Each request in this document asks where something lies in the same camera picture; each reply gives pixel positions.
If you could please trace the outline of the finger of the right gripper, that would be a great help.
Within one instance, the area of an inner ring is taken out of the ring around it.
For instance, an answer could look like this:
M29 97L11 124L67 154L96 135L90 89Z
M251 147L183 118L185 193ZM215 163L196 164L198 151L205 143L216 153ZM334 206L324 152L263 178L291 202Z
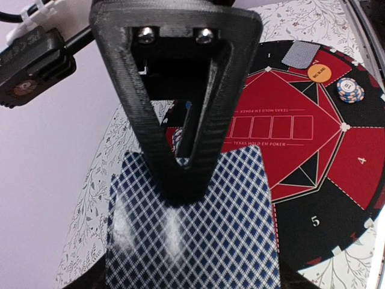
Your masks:
M90 27L163 198L204 198L261 37L260 15L228 1L93 1ZM152 107L188 100L178 164Z

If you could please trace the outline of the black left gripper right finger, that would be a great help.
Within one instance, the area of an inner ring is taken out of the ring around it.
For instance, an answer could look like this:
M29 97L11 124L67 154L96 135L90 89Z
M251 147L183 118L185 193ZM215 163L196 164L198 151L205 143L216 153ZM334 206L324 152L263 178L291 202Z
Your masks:
M282 289L319 289L319 287L285 264L281 265Z

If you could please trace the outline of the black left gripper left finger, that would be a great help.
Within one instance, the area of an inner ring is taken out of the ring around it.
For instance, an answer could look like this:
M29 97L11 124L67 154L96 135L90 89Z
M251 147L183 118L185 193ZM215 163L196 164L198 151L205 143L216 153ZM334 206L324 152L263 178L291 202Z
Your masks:
M95 264L64 289L105 289L105 265Z

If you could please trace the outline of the blue playing card deck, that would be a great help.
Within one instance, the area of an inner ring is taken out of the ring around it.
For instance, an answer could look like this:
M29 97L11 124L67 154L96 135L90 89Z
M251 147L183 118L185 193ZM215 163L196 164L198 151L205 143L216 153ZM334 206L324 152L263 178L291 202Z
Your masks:
M107 288L280 288L271 193L257 146L221 154L194 204L163 199L141 153L112 179Z

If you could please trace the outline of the white blue chip row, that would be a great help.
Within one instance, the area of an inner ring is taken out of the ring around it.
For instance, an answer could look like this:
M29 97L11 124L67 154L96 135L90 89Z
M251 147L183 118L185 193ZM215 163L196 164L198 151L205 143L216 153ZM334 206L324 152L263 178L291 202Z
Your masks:
M171 136L172 151L177 155L179 145L182 140L183 128L177 128Z

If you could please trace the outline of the blue card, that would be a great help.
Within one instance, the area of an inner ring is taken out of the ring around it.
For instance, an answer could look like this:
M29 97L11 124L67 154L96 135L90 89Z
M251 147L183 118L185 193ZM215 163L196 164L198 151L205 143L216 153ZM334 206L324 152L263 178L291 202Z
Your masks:
M294 41L282 59L282 63L296 69L307 69L320 49L320 45Z

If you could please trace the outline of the orange big blind button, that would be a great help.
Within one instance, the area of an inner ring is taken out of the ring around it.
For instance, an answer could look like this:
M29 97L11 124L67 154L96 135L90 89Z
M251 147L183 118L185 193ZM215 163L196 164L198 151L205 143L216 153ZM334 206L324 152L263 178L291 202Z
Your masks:
M324 64L314 64L307 70L307 76L310 80L317 83L327 82L331 76L331 69Z

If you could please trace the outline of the white blue chip stack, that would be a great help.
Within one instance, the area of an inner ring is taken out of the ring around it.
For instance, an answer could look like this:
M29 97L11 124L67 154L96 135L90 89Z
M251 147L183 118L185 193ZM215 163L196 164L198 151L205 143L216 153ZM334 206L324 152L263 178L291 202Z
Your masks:
M365 97L364 89L353 78L341 78L337 82L337 92L340 99L349 104L360 102Z

